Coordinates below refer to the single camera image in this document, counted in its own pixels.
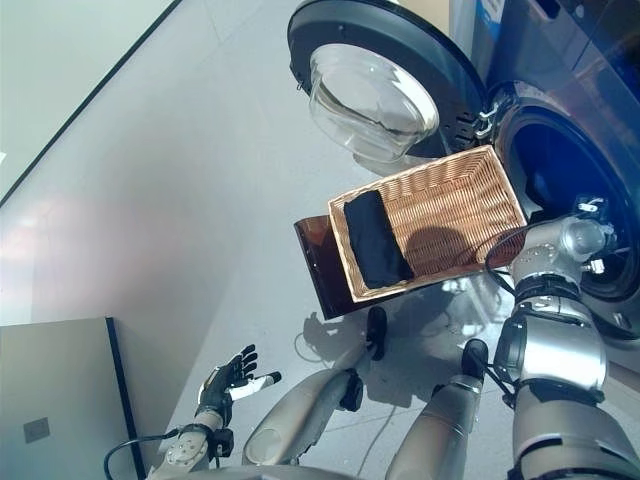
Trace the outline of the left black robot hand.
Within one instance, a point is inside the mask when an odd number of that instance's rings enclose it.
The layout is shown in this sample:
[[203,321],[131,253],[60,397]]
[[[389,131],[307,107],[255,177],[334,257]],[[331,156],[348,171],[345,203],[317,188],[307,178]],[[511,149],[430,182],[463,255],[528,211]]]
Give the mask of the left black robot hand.
[[196,414],[215,412],[224,425],[231,422],[236,401],[274,386],[282,380],[279,371],[255,376],[258,354],[250,344],[236,353],[227,363],[215,367],[198,391]]

